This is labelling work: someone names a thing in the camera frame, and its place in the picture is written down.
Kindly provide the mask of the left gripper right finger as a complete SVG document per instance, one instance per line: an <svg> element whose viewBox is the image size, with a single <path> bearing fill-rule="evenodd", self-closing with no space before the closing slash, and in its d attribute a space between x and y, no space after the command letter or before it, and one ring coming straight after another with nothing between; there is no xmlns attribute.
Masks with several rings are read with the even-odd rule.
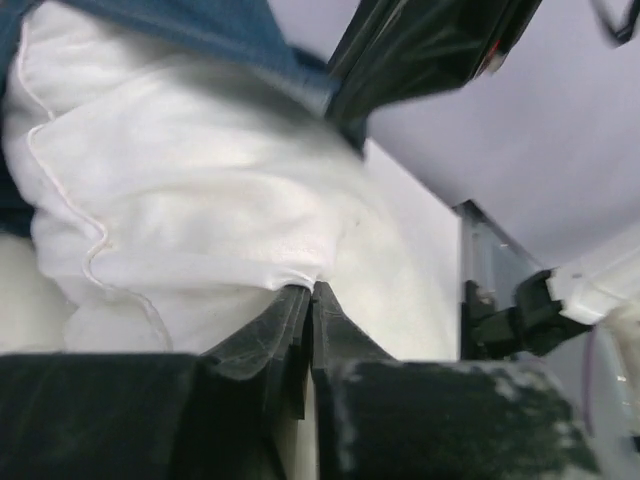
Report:
<svg viewBox="0 0 640 480"><path fill-rule="evenodd" d="M387 361L392 356L348 318L329 284L315 284L310 313L319 477L360 479L357 457L352 452L358 429L332 382L342 381L343 366Z"/></svg>

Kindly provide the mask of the white pillow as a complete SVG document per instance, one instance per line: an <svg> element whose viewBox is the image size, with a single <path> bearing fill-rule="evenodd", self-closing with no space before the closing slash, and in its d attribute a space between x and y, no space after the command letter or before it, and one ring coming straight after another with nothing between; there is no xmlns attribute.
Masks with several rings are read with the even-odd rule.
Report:
<svg viewBox="0 0 640 480"><path fill-rule="evenodd" d="M266 73L43 1L1 152L1 349L202 353L284 286L333 289L401 360L459 356L454 214Z"/></svg>

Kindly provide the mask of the dark blue embroidered pillowcase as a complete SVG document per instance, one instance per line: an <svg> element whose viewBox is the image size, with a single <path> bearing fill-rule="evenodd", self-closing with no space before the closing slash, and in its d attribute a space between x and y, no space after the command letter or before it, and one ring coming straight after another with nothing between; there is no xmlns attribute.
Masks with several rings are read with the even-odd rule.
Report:
<svg viewBox="0 0 640 480"><path fill-rule="evenodd" d="M43 1L1 1L1 101L26 14ZM61 1L138 33L266 73L276 87L324 115L339 83L325 64L289 46L268 1ZM1 152L1 233L30 236L33 208L20 196Z"/></svg>

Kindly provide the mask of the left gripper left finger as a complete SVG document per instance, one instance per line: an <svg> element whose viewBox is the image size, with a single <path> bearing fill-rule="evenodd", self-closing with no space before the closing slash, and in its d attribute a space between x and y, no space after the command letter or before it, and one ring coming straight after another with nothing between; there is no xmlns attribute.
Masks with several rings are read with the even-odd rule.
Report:
<svg viewBox="0 0 640 480"><path fill-rule="evenodd" d="M254 320L207 353L218 479L291 479L305 419L311 293L287 286Z"/></svg>

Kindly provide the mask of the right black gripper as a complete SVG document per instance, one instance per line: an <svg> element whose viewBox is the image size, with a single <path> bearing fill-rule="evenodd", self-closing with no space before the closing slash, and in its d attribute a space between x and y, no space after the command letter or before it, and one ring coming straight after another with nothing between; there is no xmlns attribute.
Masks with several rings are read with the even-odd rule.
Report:
<svg viewBox="0 0 640 480"><path fill-rule="evenodd" d="M328 63L326 119L355 146L376 109L464 87L500 68L538 0L362 1Z"/></svg>

